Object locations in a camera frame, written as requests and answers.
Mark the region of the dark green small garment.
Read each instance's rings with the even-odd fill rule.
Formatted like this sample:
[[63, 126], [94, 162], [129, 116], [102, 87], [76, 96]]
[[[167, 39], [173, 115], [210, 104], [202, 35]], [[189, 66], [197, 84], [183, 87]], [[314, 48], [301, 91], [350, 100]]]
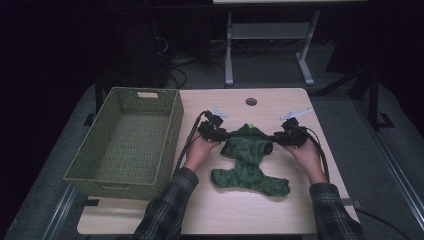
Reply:
[[211, 181], [218, 188], [243, 188], [265, 196], [284, 197], [290, 193], [289, 181], [267, 176], [260, 168], [266, 155], [273, 151], [273, 143], [258, 128], [244, 124], [230, 133], [221, 155], [234, 159], [232, 169], [213, 169]]

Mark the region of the white metal stand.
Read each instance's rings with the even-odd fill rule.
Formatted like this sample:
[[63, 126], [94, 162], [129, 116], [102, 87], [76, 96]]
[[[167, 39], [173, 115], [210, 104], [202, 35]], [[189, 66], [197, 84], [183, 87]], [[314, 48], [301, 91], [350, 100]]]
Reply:
[[234, 84], [232, 64], [233, 40], [303, 40], [304, 47], [295, 54], [296, 61], [307, 86], [313, 86], [314, 80], [306, 62], [306, 57], [320, 16], [315, 11], [309, 22], [294, 23], [234, 23], [232, 13], [227, 14], [225, 85]]

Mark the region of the green woven basket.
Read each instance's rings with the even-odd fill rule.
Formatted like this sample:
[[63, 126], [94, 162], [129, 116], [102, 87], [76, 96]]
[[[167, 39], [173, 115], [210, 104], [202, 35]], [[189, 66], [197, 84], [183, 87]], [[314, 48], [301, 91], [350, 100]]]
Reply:
[[112, 88], [64, 180], [90, 196], [153, 199], [170, 181], [183, 114], [176, 89]]

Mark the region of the black metal stand leg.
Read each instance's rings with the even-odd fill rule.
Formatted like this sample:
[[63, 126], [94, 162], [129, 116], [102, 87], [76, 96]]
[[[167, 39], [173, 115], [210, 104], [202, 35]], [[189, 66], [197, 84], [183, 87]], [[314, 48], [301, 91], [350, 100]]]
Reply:
[[309, 96], [325, 96], [349, 82], [353, 83], [348, 91], [350, 99], [360, 100], [365, 94], [368, 94], [366, 117], [372, 128], [376, 131], [381, 128], [393, 128], [394, 124], [389, 116], [386, 113], [378, 112], [379, 79], [376, 72], [369, 66], [362, 66], [328, 86], [309, 93]]

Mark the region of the person's left hand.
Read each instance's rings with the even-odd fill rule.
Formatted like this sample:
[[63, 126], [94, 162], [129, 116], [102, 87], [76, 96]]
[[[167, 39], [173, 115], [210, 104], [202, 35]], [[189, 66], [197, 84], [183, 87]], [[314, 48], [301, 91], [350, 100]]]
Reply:
[[205, 140], [198, 132], [195, 132], [186, 151], [186, 160], [183, 167], [196, 172], [201, 164], [208, 159], [211, 150], [218, 145], [219, 142]]

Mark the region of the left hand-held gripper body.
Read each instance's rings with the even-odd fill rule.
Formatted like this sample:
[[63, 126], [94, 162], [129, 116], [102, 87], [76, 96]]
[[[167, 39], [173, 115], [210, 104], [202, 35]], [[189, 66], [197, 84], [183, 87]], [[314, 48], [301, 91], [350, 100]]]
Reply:
[[198, 132], [205, 140], [216, 141], [216, 137], [222, 136], [218, 132], [219, 129], [225, 129], [222, 128], [221, 125], [223, 124], [223, 119], [226, 118], [227, 115], [215, 107], [211, 111], [207, 110], [204, 116], [206, 120], [198, 127]]

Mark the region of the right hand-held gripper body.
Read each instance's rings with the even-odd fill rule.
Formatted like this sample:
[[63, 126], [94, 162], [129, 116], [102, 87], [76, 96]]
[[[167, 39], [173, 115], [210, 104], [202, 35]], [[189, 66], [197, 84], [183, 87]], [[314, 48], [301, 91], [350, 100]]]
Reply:
[[297, 116], [310, 112], [311, 109], [299, 111], [289, 111], [286, 115], [280, 117], [281, 127], [286, 136], [282, 137], [286, 140], [287, 145], [301, 147], [308, 139], [307, 128], [299, 125]]

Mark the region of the black computer tower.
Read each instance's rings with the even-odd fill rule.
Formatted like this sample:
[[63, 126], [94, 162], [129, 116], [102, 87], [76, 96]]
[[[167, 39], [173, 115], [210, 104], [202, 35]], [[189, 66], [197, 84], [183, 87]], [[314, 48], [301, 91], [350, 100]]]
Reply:
[[115, 23], [101, 38], [109, 86], [162, 88], [166, 82], [149, 24]]

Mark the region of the grey table edge clamp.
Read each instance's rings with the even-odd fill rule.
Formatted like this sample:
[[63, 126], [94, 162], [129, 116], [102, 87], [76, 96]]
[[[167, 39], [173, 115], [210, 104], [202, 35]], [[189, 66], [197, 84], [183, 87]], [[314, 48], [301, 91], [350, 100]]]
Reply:
[[355, 209], [356, 208], [358, 208], [358, 209], [362, 208], [360, 201], [352, 200], [351, 198], [342, 198], [341, 201], [342, 201], [344, 206], [352, 206]]

